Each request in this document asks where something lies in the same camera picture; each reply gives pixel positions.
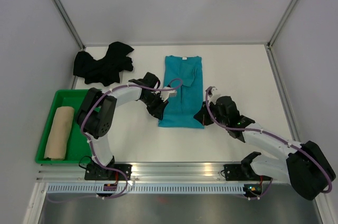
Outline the teal t-shirt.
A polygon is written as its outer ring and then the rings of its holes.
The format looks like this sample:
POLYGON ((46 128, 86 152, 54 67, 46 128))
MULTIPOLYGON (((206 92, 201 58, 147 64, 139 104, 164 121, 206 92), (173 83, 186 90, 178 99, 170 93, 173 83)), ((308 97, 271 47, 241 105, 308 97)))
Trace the teal t-shirt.
POLYGON ((194 119, 203 103, 203 71, 201 57, 165 57, 164 85, 177 89, 175 97, 168 99, 159 127, 203 129, 194 119))

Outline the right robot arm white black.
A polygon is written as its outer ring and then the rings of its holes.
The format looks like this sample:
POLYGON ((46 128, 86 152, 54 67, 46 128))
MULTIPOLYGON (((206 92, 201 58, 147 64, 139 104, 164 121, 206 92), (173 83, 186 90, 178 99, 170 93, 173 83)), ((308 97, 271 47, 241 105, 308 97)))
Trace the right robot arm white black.
POLYGON ((217 124, 242 143, 261 149, 240 162, 237 173, 224 166, 226 177, 253 181, 259 177, 287 183, 304 199, 330 193, 336 174, 320 147, 312 142, 290 142, 263 129, 253 119, 240 114, 229 96, 215 102, 206 100, 194 119, 203 126, 217 124))

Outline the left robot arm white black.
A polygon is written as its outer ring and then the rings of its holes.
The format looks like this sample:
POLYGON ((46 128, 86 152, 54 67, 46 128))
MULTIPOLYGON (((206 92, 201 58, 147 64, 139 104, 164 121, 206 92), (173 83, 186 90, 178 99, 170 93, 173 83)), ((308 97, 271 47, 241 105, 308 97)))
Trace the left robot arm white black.
POLYGON ((148 113, 163 119, 168 104, 169 88, 159 91, 160 80, 148 72, 142 79, 132 79, 127 84, 103 92, 90 88, 77 112, 76 122, 87 137, 91 159, 87 164, 84 179, 108 181, 129 178, 131 166, 115 164, 115 158, 109 147, 108 132, 112 125, 115 109, 131 101, 142 101, 148 113))

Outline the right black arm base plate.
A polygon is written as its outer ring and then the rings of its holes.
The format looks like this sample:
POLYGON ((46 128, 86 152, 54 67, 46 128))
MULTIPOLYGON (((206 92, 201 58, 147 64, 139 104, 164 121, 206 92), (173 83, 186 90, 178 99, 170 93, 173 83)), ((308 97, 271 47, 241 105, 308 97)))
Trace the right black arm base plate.
POLYGON ((225 164, 223 166, 224 177, 226 181, 269 181, 268 176, 256 174, 251 166, 242 166, 239 163, 225 164))

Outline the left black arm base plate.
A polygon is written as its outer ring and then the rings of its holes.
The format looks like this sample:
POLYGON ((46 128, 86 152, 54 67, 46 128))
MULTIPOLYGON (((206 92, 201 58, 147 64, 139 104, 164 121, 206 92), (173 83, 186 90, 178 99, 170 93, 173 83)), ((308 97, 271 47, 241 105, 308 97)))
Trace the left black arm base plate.
MULTIPOLYGON (((108 167, 120 170, 128 179, 132 174, 132 165, 130 164, 109 164, 108 167)), ((101 168, 97 163, 90 162, 85 168, 84 179, 86 181, 125 181, 125 177, 117 171, 101 168)))

